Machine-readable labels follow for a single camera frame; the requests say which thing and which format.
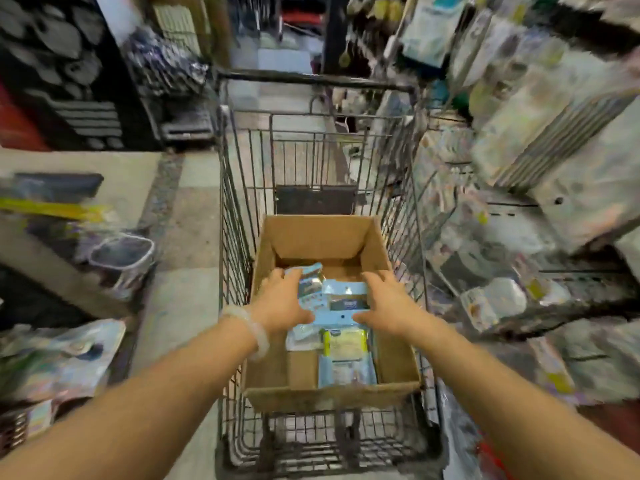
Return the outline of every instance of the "cardboard box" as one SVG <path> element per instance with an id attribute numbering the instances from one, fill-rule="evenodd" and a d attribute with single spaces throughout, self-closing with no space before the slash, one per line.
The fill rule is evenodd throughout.
<path id="1" fill-rule="evenodd" d="M 326 278 L 362 281 L 363 271 L 391 269 L 375 217 L 268 216 L 253 272 L 252 298 L 274 267 L 323 264 Z M 318 388 L 318 352 L 287 352 L 286 333 L 271 340 L 268 354 L 244 364 L 243 392 L 256 411 L 311 412 L 401 404 L 420 387 L 412 348 L 404 340 L 374 334 L 378 384 Z"/>

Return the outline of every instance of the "person's left arm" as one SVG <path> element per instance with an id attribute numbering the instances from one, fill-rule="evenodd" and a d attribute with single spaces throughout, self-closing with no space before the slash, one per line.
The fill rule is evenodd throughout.
<path id="1" fill-rule="evenodd" d="M 298 305 L 299 281 L 300 272 L 283 277 L 274 270 L 250 308 L 252 320 L 268 333 L 310 322 L 313 316 Z M 221 319 L 9 454 L 0 461 L 0 478 L 163 479 L 236 368 L 256 349 L 244 319 Z"/>

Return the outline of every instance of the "bangle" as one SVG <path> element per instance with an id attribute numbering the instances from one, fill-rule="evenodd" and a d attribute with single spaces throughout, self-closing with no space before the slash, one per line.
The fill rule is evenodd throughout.
<path id="1" fill-rule="evenodd" d="M 220 312 L 220 318 L 226 316 L 242 318 L 242 320 L 244 320 L 247 325 L 249 325 L 249 329 L 251 329 L 256 342 L 258 342 L 258 352 L 251 355 L 249 359 L 260 360 L 265 355 L 267 355 L 267 352 L 269 351 L 269 336 L 267 335 L 264 327 L 260 325 L 260 323 L 254 322 L 252 320 L 251 314 L 246 308 L 236 305 L 225 306 Z"/>

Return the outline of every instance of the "shopping cart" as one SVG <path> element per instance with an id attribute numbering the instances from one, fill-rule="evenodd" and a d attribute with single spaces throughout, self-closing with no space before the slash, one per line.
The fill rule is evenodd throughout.
<path id="1" fill-rule="evenodd" d="M 248 302 L 267 214 L 379 216 L 398 279 L 424 303 L 425 259 L 410 170 L 418 92 L 364 79 L 225 72 L 215 83 L 222 102 L 230 81 L 260 83 L 263 89 L 287 84 L 270 94 L 297 95 L 301 107 L 241 111 L 220 106 L 220 307 Z M 411 111 L 342 115 L 354 118 L 358 129 L 357 136 L 345 134 L 335 129 L 340 115 L 332 111 L 333 87 L 393 91 L 409 98 Z M 428 362 L 419 353 L 417 361 L 424 385 L 403 407 L 313 414 L 257 413 L 242 394 L 243 371 L 238 368 L 219 401 L 216 477 L 255 480 L 391 467 L 441 478 L 448 456 L 439 426 L 440 396 Z"/>

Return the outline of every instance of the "person's left hand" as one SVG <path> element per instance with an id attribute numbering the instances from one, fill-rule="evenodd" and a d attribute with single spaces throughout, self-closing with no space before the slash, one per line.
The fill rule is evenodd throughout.
<path id="1" fill-rule="evenodd" d="M 258 297 L 247 305 L 252 320 L 260 323 L 268 334 L 313 322 L 313 313 L 303 310 L 298 302 L 300 277 L 301 269 L 294 269 L 286 275 L 282 269 L 274 269 L 268 278 L 262 280 Z"/>

